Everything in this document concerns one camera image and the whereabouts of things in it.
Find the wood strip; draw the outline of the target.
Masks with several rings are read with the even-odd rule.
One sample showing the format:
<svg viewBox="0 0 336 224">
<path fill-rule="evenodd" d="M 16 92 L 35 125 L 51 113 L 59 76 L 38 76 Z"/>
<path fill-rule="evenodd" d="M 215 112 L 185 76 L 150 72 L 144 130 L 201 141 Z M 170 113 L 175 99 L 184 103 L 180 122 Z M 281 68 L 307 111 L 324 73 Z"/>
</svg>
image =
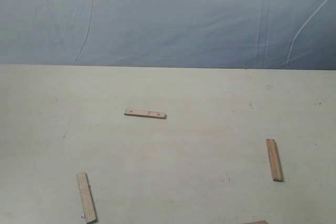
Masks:
<svg viewBox="0 0 336 224">
<path fill-rule="evenodd" d="M 273 139 L 266 139 L 266 146 L 269 156 L 269 164 L 270 164 L 270 170 L 272 179 L 275 182 L 283 182 L 284 177 L 281 169 L 281 163 L 279 159 L 279 153 L 277 148 L 277 143 Z"/>
<path fill-rule="evenodd" d="M 77 174 L 79 194 L 83 207 L 83 214 L 86 223 L 97 221 L 96 210 L 94 207 L 88 176 L 85 172 Z"/>
<path fill-rule="evenodd" d="M 261 221 L 248 222 L 245 224 L 268 224 L 268 222 L 265 220 L 261 220 Z"/>
</svg>

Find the wooden stick with holes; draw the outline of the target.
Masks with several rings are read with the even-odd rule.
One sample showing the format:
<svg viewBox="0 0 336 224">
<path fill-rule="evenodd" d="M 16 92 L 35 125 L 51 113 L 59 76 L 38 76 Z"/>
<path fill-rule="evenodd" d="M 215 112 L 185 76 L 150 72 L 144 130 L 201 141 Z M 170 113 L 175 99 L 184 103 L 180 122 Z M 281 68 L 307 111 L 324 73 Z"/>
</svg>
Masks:
<svg viewBox="0 0 336 224">
<path fill-rule="evenodd" d="M 155 111 L 136 110 L 136 109 L 126 109 L 124 112 L 124 115 L 144 117 L 144 118 L 153 118 L 153 119 L 166 119 L 167 118 L 167 114 L 165 112 L 155 112 Z"/>
</svg>

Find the blue-grey backdrop cloth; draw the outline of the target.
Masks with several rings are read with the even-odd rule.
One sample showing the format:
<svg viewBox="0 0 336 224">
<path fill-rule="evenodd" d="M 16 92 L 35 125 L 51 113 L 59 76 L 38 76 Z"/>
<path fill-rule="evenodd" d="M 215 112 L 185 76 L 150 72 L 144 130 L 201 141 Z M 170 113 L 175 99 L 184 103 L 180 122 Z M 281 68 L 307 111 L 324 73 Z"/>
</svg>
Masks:
<svg viewBox="0 0 336 224">
<path fill-rule="evenodd" d="M 335 69 L 335 0 L 1 0 L 1 63 Z"/>
</svg>

